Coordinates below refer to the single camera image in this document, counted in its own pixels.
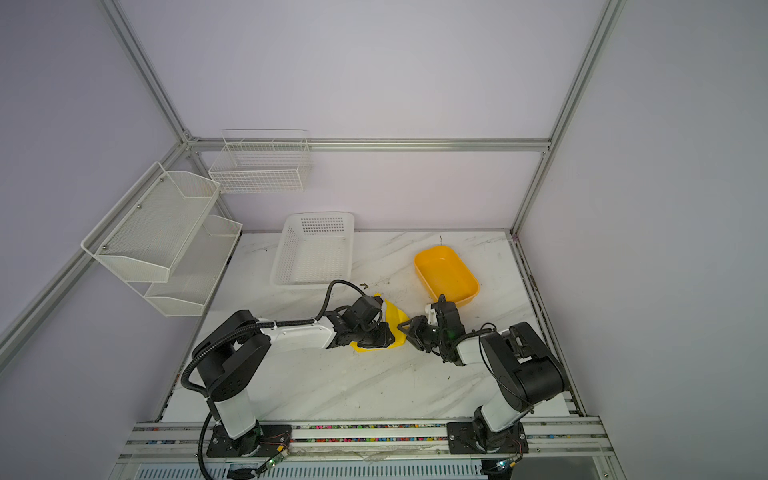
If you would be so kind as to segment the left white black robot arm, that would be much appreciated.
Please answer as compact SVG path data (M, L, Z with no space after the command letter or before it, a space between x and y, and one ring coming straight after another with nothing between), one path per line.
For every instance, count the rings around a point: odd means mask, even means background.
M212 418L231 440L252 437L258 420L247 387L270 353L351 346L358 351L396 348L405 313L379 295L363 295L352 305L318 318L268 321L239 310L200 342L182 373L182 386L202 395Z

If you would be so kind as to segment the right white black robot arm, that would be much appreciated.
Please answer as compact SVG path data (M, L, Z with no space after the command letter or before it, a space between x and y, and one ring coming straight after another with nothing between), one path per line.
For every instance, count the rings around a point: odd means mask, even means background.
M521 420L570 387L562 363L527 322L503 331L486 323L469 332L458 307L440 297L397 329L417 350L460 367L481 365L495 382L494 395L470 422L447 425L452 454L527 453Z

